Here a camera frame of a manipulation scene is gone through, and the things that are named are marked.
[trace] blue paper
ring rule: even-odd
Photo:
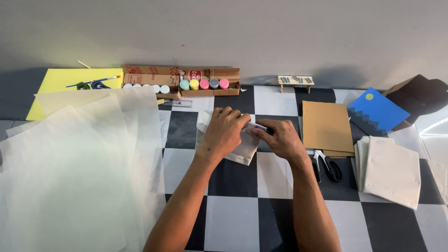
[[[367,89],[347,108],[351,122],[372,136],[383,136],[410,116],[373,88]]]

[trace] hand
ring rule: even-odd
[[[290,120],[260,119],[257,123],[275,131],[274,135],[269,135],[263,129],[254,128],[251,134],[263,139],[277,156],[288,161],[295,157],[308,158],[308,153]]]
[[[239,110],[215,108],[198,152],[221,161],[241,143],[240,132],[249,121],[250,115]]]

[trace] white wall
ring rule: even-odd
[[[243,83],[448,82],[446,0],[2,0],[0,71],[120,64],[240,67]]]

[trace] black scissors handle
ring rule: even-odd
[[[329,157],[326,157],[324,160],[327,163],[327,175],[334,182],[342,181],[342,172],[339,166],[331,160]]]
[[[311,163],[313,164],[314,176],[316,176],[317,183],[320,183],[320,182],[322,182],[322,179],[320,178],[318,162],[319,162],[319,160],[316,160],[315,158],[311,158]]]

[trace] stack of white paper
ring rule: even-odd
[[[417,210],[420,197],[418,153],[393,139],[362,137],[355,145],[358,190]]]
[[[0,251],[142,251],[165,206],[152,88],[39,94],[0,142]]]

